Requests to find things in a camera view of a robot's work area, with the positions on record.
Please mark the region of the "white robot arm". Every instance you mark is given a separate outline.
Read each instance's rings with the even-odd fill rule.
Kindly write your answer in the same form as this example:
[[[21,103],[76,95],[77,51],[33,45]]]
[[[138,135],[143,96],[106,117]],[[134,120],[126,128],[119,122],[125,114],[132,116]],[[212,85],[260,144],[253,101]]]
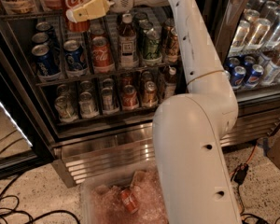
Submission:
[[[220,139],[238,104],[195,0],[167,0],[188,91],[156,110],[153,146],[170,224],[242,224]]]

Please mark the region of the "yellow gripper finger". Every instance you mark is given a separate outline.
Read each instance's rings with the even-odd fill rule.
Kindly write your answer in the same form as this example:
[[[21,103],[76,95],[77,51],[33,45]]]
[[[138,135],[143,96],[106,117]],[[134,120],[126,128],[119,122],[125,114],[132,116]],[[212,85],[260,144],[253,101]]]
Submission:
[[[75,9],[67,9],[65,15],[67,19],[70,20],[71,22],[74,23],[78,22],[77,11]]]
[[[72,8],[72,22],[90,21],[106,15],[114,3],[109,0],[90,0]]]

